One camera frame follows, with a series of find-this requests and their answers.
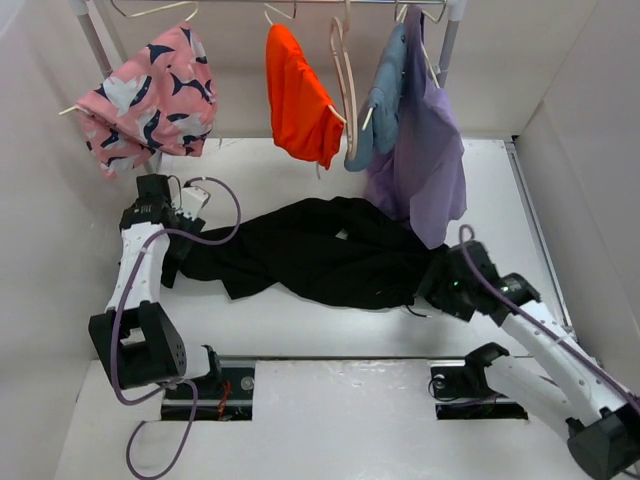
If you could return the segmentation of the lilac purple shirt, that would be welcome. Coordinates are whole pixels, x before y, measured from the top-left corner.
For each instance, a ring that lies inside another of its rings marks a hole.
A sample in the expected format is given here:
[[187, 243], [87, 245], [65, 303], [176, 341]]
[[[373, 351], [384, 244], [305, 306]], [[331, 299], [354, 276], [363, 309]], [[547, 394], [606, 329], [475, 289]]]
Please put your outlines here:
[[435, 249], [444, 244], [448, 224], [466, 211], [466, 180], [447, 91], [427, 67], [423, 24], [421, 9], [409, 6], [397, 139], [390, 152], [373, 155], [364, 197]]

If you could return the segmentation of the wooden hanger under pink shorts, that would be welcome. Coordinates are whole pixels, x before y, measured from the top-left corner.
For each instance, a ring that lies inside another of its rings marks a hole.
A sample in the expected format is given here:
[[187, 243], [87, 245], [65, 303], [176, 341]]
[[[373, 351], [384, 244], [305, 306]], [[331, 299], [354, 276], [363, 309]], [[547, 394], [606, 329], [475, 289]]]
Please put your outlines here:
[[[166, 3], [165, 5], [155, 6], [153, 8], [137, 12], [127, 12], [126, 10], [123, 10], [121, 8], [121, 5], [117, 1], [110, 1], [109, 4], [115, 12], [126, 19], [137, 19], [173, 9], [190, 8], [190, 12], [186, 16], [186, 21], [190, 22], [199, 12], [198, 1], [178, 1]], [[69, 1], [69, 5], [75, 17], [77, 18], [85, 39], [89, 44], [91, 52], [98, 63], [98, 67], [101, 71], [102, 76], [104, 78], [108, 78], [113, 73], [113, 67], [111, 66], [105, 47], [103, 46], [103, 43], [91, 18], [91, 14], [88, 8], [88, 2]]]

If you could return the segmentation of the grey metal clothes rack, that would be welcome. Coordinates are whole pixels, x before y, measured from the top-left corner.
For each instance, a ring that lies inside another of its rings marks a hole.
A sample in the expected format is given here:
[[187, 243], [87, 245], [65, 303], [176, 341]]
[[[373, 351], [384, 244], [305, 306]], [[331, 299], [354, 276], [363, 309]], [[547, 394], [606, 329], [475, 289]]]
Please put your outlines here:
[[[84, 33], [84, 36], [89, 44], [89, 47], [93, 53], [95, 60], [98, 63], [98, 67], [101, 71], [103, 78], [108, 78], [112, 72], [113, 68], [109, 61], [108, 55], [103, 47], [103, 44], [100, 40], [100, 37], [96, 31], [94, 23], [91, 19], [91, 15], [88, 8], [89, 1], [68, 1], [71, 9], [76, 16], [80, 27]], [[345, 155], [345, 161], [354, 160], [357, 153], [357, 142], [358, 135], [356, 128], [359, 127], [357, 123], [357, 115], [356, 115], [356, 89], [355, 82], [351, 67], [351, 62], [349, 58], [349, 53], [347, 50], [347, 34], [349, 32], [351, 26], [351, 10], [352, 3], [359, 4], [393, 4], [394, 5], [394, 22], [402, 22], [406, 16], [406, 12], [408, 10], [408, 5], [441, 5], [441, 12], [439, 16], [436, 18], [426, 12], [426, 10], [422, 9], [422, 13], [434, 24], [439, 24], [447, 13], [447, 28], [445, 32], [445, 37], [443, 40], [443, 45], [441, 49], [440, 60], [444, 61], [444, 66], [440, 63], [436, 63], [434, 66], [434, 62], [431, 62], [429, 59], [429, 55], [427, 51], [423, 48], [423, 55], [426, 62], [426, 65], [431, 74], [431, 78], [433, 79], [436, 86], [441, 86], [440, 80], [442, 80], [442, 85], [444, 85], [445, 80], [445, 72], [449, 67], [449, 63], [451, 60], [453, 46], [455, 45], [455, 39], [457, 36], [457, 29], [459, 27], [459, 23], [461, 22], [468, 1], [302, 1], [302, 4], [344, 4], [344, 19], [340, 19], [336, 16], [332, 17], [330, 20], [330, 30], [329, 30], [329, 49], [332, 55], [332, 59], [334, 62], [337, 79], [339, 83], [340, 95], [343, 104], [344, 113], [347, 115], [346, 118], [341, 116], [335, 108], [333, 108], [333, 114], [345, 124], [345, 132], [347, 139], [347, 153]], [[193, 5], [193, 11], [186, 17], [186, 21], [191, 21], [199, 12], [199, 1], [179, 1], [174, 2], [168, 5], [156, 7], [153, 9], [149, 9], [146, 11], [140, 11], [137, 13], [127, 14], [120, 9], [115, 4], [115, 1], [110, 1], [112, 7], [124, 18], [139, 18], [146, 15], [152, 15], [157, 12], [162, 12], [165, 10], [170, 10], [173, 8], [180, 8], [187, 5]], [[298, 10], [298, 5], [301, 4], [300, 1], [270, 1], [270, 2], [262, 2], [264, 6], [264, 16], [267, 22], [271, 25], [272, 19], [269, 16], [269, 11], [273, 11], [283, 16], [283, 18], [287, 18], [289, 20], [295, 20]], [[272, 4], [291, 4], [293, 6], [292, 15], [287, 15], [285, 12], [277, 9]]]

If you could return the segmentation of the blue-grey shorts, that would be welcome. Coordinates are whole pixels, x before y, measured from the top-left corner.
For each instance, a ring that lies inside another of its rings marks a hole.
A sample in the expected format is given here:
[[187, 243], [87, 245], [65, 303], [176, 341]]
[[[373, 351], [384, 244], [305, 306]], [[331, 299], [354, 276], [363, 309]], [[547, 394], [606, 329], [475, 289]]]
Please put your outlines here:
[[[407, 56], [406, 30], [396, 24], [382, 51], [374, 80], [358, 114], [358, 144], [354, 160], [345, 160], [349, 172], [365, 170], [375, 154], [386, 155], [395, 146], [399, 128], [399, 103]], [[374, 108], [371, 121], [362, 131], [367, 111]]]

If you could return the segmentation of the aluminium rail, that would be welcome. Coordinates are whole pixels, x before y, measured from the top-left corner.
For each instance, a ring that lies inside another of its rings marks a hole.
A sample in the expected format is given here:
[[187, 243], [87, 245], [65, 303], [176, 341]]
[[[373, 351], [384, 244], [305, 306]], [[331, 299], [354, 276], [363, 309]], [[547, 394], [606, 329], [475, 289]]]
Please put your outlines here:
[[524, 175], [524, 170], [519, 160], [515, 140], [516, 137], [507, 140], [505, 142], [505, 148], [509, 157], [514, 179], [519, 190], [521, 201], [524, 206], [525, 215], [527, 217], [537, 256], [542, 265], [541, 270], [545, 285], [543, 298], [548, 303], [555, 316], [560, 319], [563, 324], [563, 328], [571, 336], [576, 337], [576, 331], [566, 307], [564, 295], [535, 209], [533, 197], [531, 196]]
[[294, 356], [275, 356], [275, 355], [222, 355], [220, 356], [221, 362], [231, 361], [356, 361], [356, 360], [428, 360], [432, 362], [462, 362], [464, 363], [464, 356], [391, 356], [391, 355], [347, 355], [347, 356], [327, 356], [327, 355], [294, 355]]

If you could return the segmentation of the wooden hanger under lilac shirt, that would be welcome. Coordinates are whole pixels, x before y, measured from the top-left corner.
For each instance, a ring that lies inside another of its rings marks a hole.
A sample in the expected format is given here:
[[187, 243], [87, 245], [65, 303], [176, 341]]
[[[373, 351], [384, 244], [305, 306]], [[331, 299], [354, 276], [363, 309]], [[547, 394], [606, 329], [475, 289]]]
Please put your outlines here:
[[[447, 1], [444, 1], [442, 3], [440, 14], [438, 16], [434, 16], [434, 15], [430, 14], [428, 11], [426, 11], [423, 8], [422, 4], [419, 5], [419, 9], [420, 9], [422, 17], [424, 19], [428, 19], [431, 23], [433, 23], [435, 25], [437, 25], [437, 24], [439, 24], [441, 22], [441, 20], [442, 20], [442, 18], [444, 16], [444, 13], [446, 11], [446, 8], [447, 8]], [[428, 50], [427, 50], [427, 48], [426, 48], [426, 46], [424, 44], [424, 40], [423, 40], [423, 38], [424, 38], [424, 27], [421, 27], [421, 38], [422, 38], [422, 40], [421, 40], [421, 50], [422, 50], [422, 54], [424, 56], [425, 64], [426, 64], [426, 67], [428, 69], [430, 78], [433, 81], [435, 87], [436, 88], [440, 88], [441, 85], [440, 85], [439, 80], [438, 80], [439, 68], [434, 66], [433, 62], [430, 59]]]

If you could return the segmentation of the aluminium rail front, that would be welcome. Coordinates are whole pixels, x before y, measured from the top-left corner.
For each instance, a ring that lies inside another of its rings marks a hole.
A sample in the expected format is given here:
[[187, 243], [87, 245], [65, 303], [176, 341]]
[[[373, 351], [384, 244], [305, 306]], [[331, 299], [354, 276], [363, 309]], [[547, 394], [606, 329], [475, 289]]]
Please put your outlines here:
[[391, 356], [391, 355], [347, 355], [347, 356], [327, 356], [327, 355], [294, 355], [294, 356], [275, 356], [275, 355], [222, 355], [220, 356], [221, 362], [231, 361], [356, 361], [356, 360], [428, 360], [432, 362], [462, 362], [464, 363], [464, 356]]

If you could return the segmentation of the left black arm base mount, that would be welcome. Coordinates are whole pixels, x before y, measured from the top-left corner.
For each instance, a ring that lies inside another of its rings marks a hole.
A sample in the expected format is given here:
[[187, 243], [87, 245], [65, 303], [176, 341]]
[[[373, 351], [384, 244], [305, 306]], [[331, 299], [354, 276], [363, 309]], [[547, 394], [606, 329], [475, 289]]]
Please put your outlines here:
[[[218, 379], [193, 379], [198, 390], [196, 421], [251, 421], [256, 362], [223, 359]], [[167, 390], [160, 408], [162, 421], [187, 421], [193, 404], [191, 388], [181, 384]]]

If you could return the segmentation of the black trousers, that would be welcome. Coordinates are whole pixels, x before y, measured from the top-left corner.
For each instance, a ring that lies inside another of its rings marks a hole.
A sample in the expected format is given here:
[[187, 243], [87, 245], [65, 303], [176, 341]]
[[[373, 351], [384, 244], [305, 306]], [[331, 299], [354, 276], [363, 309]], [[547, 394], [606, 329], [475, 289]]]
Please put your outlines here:
[[221, 281], [233, 300], [280, 283], [313, 302], [366, 310], [412, 303], [446, 251], [362, 198], [307, 198], [200, 236], [206, 242], [191, 247], [180, 273]]

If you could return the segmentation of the empty pink wooden hanger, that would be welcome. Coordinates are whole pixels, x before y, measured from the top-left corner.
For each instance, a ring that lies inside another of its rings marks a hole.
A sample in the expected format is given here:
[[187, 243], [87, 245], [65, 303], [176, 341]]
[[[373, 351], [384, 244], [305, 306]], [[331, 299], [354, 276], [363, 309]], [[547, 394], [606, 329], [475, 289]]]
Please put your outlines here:
[[351, 26], [351, 1], [345, 0], [344, 18], [331, 18], [329, 30], [329, 49], [336, 70], [339, 91], [343, 104], [347, 153], [346, 160], [354, 160], [357, 154], [358, 123], [357, 101], [351, 62], [347, 49], [347, 33]]

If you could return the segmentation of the pink bird-print shorts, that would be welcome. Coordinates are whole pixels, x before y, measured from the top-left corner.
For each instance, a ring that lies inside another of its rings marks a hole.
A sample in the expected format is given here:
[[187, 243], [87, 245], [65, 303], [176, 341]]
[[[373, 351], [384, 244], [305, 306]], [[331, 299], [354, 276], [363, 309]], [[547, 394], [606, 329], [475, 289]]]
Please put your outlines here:
[[182, 22], [81, 97], [75, 113], [102, 174], [114, 178], [163, 154], [201, 156], [216, 109], [204, 47]]

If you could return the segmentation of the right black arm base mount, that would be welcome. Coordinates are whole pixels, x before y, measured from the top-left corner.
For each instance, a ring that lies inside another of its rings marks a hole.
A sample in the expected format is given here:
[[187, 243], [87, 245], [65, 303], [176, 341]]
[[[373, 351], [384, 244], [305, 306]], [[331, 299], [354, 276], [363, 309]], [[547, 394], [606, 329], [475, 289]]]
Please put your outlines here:
[[437, 420], [529, 420], [522, 406], [494, 392], [482, 380], [468, 379], [467, 371], [460, 363], [430, 367], [427, 388], [435, 401]]

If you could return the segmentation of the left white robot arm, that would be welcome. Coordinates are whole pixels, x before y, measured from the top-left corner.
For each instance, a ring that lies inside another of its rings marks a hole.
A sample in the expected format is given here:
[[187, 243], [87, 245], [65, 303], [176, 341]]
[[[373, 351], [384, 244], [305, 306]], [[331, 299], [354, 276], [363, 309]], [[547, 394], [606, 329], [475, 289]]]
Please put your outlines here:
[[205, 194], [183, 213], [171, 200], [169, 177], [136, 180], [138, 197], [122, 215], [122, 256], [116, 287], [88, 330], [110, 381], [122, 390], [189, 379], [204, 397], [223, 387], [223, 371], [210, 346], [187, 344], [160, 304], [162, 287], [174, 285], [179, 267], [204, 226], [198, 217]]

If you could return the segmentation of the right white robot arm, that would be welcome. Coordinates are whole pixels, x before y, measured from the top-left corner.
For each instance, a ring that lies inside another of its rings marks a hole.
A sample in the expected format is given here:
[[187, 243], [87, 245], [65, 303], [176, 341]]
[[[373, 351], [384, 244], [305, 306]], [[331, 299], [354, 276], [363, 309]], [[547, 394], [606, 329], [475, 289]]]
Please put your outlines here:
[[515, 401], [556, 432], [592, 479], [612, 479], [638, 464], [638, 396], [586, 354], [523, 276], [499, 275], [482, 243], [437, 250], [418, 294], [463, 321], [476, 313], [490, 318], [545, 372], [532, 372], [491, 342], [461, 366], [433, 368], [435, 399], [457, 406], [498, 396]]

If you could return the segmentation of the wooden hanger under blue shorts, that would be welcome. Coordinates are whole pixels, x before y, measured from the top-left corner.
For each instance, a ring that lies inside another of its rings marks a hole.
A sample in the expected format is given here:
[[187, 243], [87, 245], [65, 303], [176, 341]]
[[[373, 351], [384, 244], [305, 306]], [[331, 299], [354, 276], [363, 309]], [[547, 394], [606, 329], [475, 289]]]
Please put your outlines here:
[[[395, 7], [394, 7], [394, 21], [396, 24], [399, 23], [403, 23], [404, 19], [406, 17], [406, 10], [408, 9], [408, 6], [406, 4], [400, 5], [399, 2], [396, 2]], [[370, 107], [367, 111], [367, 114], [365, 116], [364, 122], [362, 124], [362, 131], [365, 131], [366, 128], [368, 127], [370, 121], [371, 121], [371, 117], [373, 115], [373, 111], [374, 108]]]

